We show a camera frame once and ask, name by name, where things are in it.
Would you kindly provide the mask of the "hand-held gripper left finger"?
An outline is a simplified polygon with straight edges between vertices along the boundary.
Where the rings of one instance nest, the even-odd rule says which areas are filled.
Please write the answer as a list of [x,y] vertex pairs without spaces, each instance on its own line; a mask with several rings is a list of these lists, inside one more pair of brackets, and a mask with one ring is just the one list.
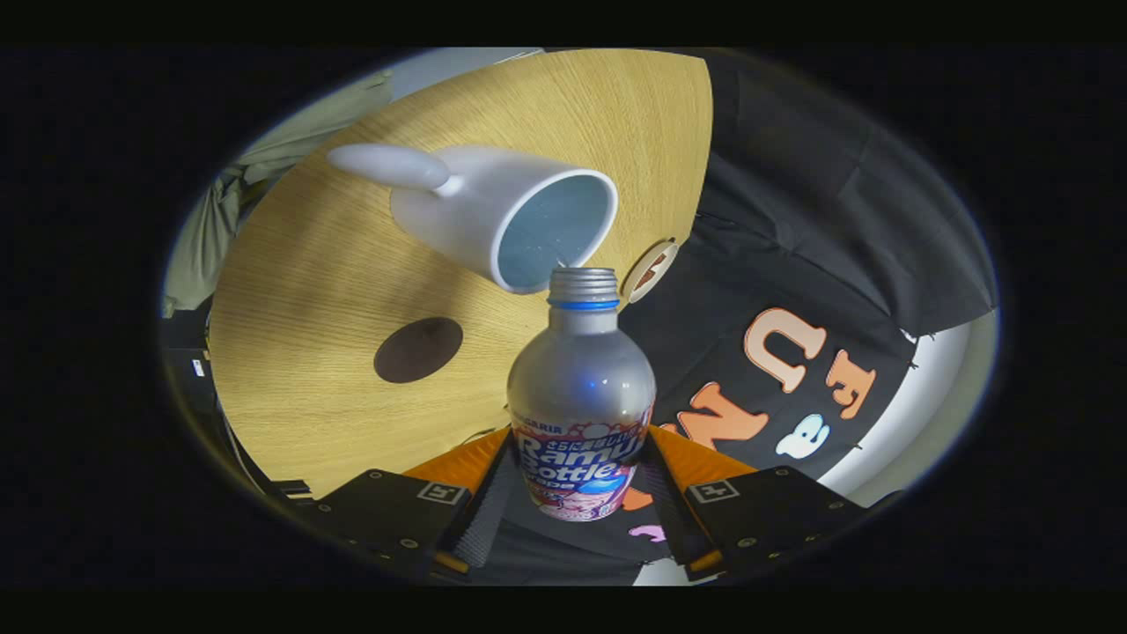
[[307,514],[402,579],[467,579],[492,554],[512,486],[518,484],[511,428],[392,473],[369,468]]

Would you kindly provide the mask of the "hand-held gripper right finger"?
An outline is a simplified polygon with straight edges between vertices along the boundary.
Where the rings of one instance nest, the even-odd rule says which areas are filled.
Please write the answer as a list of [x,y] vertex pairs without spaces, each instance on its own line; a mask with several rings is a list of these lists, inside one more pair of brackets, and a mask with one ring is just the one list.
[[672,557],[692,579],[774,572],[868,518],[795,467],[753,468],[659,428],[639,467]]

